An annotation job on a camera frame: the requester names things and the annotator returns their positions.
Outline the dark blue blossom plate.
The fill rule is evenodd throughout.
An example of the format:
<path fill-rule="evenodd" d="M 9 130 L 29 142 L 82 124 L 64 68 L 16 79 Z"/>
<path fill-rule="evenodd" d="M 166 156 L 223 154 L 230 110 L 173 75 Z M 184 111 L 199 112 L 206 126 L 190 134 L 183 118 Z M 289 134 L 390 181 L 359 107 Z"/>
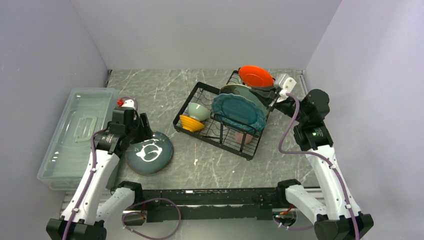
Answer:
<path fill-rule="evenodd" d="M 172 160 L 174 147 L 170 138 L 154 131 L 152 138 L 130 145 L 124 154 L 127 165 L 141 175 L 155 174 Z"/>

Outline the orange plate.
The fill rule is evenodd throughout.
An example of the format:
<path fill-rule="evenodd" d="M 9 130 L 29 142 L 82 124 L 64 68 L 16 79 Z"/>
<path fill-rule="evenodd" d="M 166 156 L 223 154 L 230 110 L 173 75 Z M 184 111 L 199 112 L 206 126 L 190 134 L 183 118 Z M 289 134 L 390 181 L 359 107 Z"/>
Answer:
<path fill-rule="evenodd" d="M 255 65 L 244 65 L 238 69 L 241 81 L 254 88 L 272 88 L 274 79 L 265 69 Z"/>

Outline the light green flower plate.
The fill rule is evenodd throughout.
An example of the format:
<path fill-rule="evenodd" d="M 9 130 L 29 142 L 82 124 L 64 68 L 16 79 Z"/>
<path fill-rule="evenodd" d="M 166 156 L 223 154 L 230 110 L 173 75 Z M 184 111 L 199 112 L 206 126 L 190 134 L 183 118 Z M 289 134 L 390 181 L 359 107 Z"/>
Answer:
<path fill-rule="evenodd" d="M 251 92 L 251 89 L 251 87 L 242 84 L 226 84 L 219 90 L 219 94 L 240 95 L 254 102 L 263 111 L 264 115 L 267 116 L 269 114 L 267 107 Z"/>

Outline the teal scalloped plate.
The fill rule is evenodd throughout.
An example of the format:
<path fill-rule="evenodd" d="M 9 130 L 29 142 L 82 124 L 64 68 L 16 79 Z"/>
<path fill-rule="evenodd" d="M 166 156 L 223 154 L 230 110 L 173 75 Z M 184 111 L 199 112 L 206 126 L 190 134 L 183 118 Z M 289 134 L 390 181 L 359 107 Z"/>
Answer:
<path fill-rule="evenodd" d="M 261 132 L 267 123 L 264 112 L 251 100 L 232 93 L 221 93 L 211 104 L 214 117 L 234 130 L 250 134 Z"/>

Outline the yellow ribbed bowl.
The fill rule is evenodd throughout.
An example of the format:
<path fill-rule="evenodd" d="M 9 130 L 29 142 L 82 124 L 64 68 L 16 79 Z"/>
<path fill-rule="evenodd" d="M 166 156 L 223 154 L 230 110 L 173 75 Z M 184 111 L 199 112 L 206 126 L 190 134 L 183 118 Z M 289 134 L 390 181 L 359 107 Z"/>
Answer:
<path fill-rule="evenodd" d="M 205 125 L 200 121 L 186 115 L 180 115 L 179 120 L 181 122 L 182 128 L 192 133 L 198 132 L 205 127 Z"/>

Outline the pink mug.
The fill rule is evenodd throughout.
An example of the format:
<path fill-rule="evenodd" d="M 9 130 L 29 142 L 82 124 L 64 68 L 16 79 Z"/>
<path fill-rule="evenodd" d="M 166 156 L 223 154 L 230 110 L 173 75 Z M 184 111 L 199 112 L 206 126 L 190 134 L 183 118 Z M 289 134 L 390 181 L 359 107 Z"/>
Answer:
<path fill-rule="evenodd" d="M 235 138 L 235 141 L 240 145 L 241 144 L 248 145 L 253 140 L 252 135 L 247 133 L 244 134 L 243 132 L 237 132 L 237 131 L 234 133 L 234 138 Z"/>

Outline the black wire dish rack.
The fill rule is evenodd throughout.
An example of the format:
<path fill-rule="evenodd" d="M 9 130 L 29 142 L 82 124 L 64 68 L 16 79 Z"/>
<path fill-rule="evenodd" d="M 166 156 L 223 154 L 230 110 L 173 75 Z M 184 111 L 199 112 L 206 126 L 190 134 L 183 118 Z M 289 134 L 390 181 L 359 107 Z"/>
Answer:
<path fill-rule="evenodd" d="M 220 95 L 219 91 L 220 89 L 217 87 L 204 82 L 197 82 L 172 121 L 173 126 L 177 132 L 182 132 L 250 161 L 256 154 L 264 130 L 257 133 L 249 133 L 242 129 L 232 129 L 224 122 L 217 120 L 212 112 L 212 101 Z M 200 104 L 210 112 L 209 118 L 201 121 L 205 127 L 200 131 L 190 132 L 182 128 L 180 115 L 189 116 L 188 104 L 190 102 Z M 235 132 L 252 135 L 253 139 L 249 144 L 239 144 L 235 140 Z"/>

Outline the light green ceramic bowl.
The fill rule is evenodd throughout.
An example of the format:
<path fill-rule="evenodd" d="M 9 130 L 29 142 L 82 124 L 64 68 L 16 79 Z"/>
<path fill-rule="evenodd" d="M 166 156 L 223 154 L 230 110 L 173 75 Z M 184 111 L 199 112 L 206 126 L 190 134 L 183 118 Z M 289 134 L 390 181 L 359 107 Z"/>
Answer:
<path fill-rule="evenodd" d="M 202 122 L 210 117 L 210 111 L 203 105 L 195 102 L 188 103 L 188 116 L 196 121 Z"/>

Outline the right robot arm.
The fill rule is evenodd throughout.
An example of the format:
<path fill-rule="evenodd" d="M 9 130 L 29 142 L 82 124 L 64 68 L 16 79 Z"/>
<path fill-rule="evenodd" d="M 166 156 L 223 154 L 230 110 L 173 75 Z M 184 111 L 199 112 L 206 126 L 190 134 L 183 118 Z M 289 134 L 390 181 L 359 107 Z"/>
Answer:
<path fill-rule="evenodd" d="M 324 203 L 310 195 L 296 179 L 280 181 L 275 188 L 276 203 L 296 207 L 311 222 L 319 240 L 359 240 L 374 225 L 350 193 L 335 155 L 334 142 L 324 123 L 330 112 L 329 95 L 313 89 L 299 100 L 292 93 L 278 102 L 274 90 L 253 90 L 261 102 L 291 118 L 279 143 L 285 155 L 306 155 L 315 173 Z"/>

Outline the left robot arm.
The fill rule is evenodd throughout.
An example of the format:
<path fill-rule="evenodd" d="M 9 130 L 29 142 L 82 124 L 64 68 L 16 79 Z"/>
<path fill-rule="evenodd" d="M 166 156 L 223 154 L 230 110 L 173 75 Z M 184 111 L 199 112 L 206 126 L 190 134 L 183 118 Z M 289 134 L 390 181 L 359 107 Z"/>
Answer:
<path fill-rule="evenodd" d="M 118 106 L 106 129 L 93 133 L 91 153 L 84 175 L 70 203 L 58 219 L 51 218 L 46 232 L 52 240 L 105 240 L 110 218 L 123 210 L 139 209 L 144 203 L 140 183 L 121 182 L 112 198 L 100 200 L 120 158 L 130 145 L 150 140 L 153 132 L 146 113 Z"/>

